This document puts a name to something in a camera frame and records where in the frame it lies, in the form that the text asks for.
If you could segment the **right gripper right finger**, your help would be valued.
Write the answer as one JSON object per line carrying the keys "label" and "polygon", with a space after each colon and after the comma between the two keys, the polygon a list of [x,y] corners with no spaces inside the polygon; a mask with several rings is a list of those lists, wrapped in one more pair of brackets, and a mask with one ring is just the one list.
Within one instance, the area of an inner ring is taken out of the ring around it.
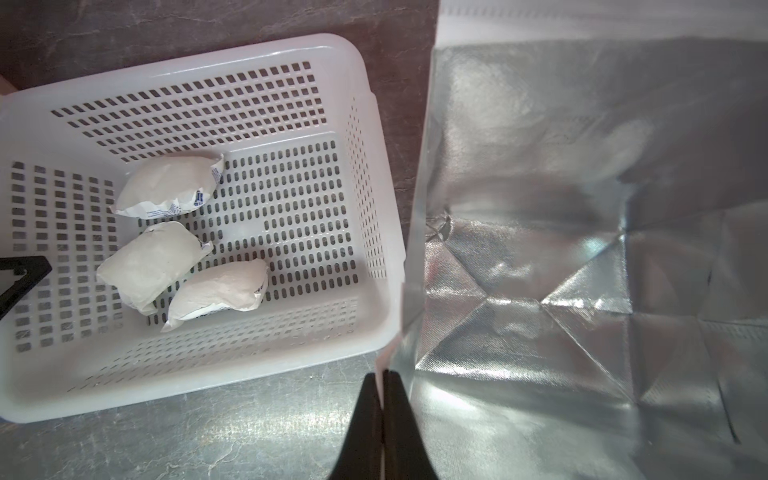
{"label": "right gripper right finger", "polygon": [[383,399],[384,478],[437,480],[397,372],[383,372]]}

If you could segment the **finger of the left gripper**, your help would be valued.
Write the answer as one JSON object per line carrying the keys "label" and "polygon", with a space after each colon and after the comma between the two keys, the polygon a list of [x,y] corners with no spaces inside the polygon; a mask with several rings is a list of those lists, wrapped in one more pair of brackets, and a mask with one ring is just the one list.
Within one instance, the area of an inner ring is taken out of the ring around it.
{"label": "finger of the left gripper", "polygon": [[1,270],[11,271],[17,279],[1,294],[1,318],[4,318],[51,271],[45,256],[2,257]]}

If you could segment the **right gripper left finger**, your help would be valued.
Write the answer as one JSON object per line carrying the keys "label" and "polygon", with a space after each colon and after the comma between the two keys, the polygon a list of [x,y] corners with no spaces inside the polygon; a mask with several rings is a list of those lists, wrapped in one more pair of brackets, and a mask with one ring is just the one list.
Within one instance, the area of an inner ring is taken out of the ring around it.
{"label": "right gripper left finger", "polygon": [[383,413],[374,373],[359,392],[345,440],[329,480],[379,480],[383,449]]}

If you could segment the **white ice pack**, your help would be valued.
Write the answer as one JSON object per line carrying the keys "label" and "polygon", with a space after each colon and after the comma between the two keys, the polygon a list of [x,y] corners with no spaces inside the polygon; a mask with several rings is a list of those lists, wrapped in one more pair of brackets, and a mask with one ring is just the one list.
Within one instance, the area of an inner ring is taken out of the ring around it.
{"label": "white ice pack", "polygon": [[97,280],[117,289],[120,300],[143,315],[157,311],[154,301],[213,250],[179,222],[147,228],[105,260]]}
{"label": "white ice pack", "polygon": [[161,331],[173,331],[189,320],[219,311],[253,311],[262,303],[267,287],[268,265],[260,259],[202,270],[173,297]]}
{"label": "white ice pack", "polygon": [[111,207],[116,215],[142,220],[191,213],[213,196],[224,172],[224,156],[162,156],[128,175]]}

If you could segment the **white insulated delivery bag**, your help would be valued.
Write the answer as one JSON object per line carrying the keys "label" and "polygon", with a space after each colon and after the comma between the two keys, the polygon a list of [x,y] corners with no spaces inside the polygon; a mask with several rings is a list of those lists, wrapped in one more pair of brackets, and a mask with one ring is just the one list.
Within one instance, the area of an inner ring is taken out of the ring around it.
{"label": "white insulated delivery bag", "polygon": [[441,479],[767,475],[767,5],[444,1],[403,379]]}

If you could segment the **white perforated plastic basket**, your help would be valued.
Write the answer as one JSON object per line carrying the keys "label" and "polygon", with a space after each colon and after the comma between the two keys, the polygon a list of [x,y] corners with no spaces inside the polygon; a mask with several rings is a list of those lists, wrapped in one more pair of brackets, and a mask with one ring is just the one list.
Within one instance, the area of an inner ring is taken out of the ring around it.
{"label": "white perforated plastic basket", "polygon": [[[149,222],[115,215],[130,172],[213,154],[211,200],[179,222],[199,269],[261,259],[251,312],[164,332],[98,267]],[[364,60],[332,34],[273,41],[18,91],[1,100],[1,253],[50,272],[1,322],[1,416],[29,423],[306,368],[400,331],[405,248]]]}

